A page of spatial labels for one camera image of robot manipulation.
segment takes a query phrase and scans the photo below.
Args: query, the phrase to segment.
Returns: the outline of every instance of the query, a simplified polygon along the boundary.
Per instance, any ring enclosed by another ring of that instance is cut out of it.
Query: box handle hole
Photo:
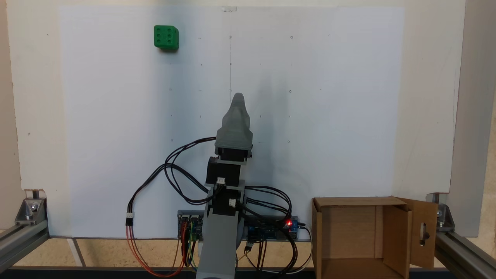
[[[427,232],[427,225],[425,223],[420,224],[420,246],[424,247],[426,244],[426,240],[428,240],[431,236]]]

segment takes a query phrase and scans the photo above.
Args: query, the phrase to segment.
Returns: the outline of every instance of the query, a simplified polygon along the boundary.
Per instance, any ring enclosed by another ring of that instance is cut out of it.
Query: cardboard box
[[[312,207],[317,279],[407,279],[410,264],[434,267],[437,204],[314,198]]]

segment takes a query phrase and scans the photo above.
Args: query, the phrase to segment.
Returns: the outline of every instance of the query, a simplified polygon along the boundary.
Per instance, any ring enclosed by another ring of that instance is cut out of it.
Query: green die
[[[157,48],[176,50],[179,48],[179,30],[172,25],[155,25],[153,41]]]

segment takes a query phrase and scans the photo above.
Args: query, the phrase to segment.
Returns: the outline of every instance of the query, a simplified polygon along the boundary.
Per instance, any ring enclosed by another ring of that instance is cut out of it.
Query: white board
[[[170,3],[159,6],[167,7]],[[403,7],[405,21],[393,194],[422,200],[427,193],[449,191],[454,133],[454,126],[449,123],[454,123],[456,116],[465,0],[297,0],[291,3],[279,0],[193,0],[188,3],[201,6],[293,5],[295,8]],[[53,236],[71,236],[72,224],[86,221],[85,216],[73,219],[71,214],[67,119],[62,87],[61,41],[64,38],[59,17],[62,5],[74,9],[92,5],[156,7],[157,2],[7,0],[21,187],[46,192],[50,204],[48,222]],[[107,202],[109,210],[115,208],[113,202]],[[119,216],[112,216],[109,220],[120,220]]]
[[[401,7],[88,6],[60,9],[74,237],[124,237],[129,198],[165,157],[215,135],[234,92],[251,116],[242,177],[293,200],[392,194]],[[180,49],[153,46],[153,26]],[[204,181],[213,143],[177,163]],[[204,193],[184,179],[193,198]],[[160,175],[134,206],[137,237],[176,237],[189,206]]]

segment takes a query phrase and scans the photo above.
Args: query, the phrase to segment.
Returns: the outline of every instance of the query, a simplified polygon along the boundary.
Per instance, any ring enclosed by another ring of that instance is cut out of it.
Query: green wire
[[[193,253],[191,252],[191,240],[193,239],[193,222],[191,222],[191,227],[189,229],[189,254],[191,255],[191,265],[193,266],[194,268],[194,271],[193,272],[196,272],[196,264],[194,263],[194,259],[193,259]]]

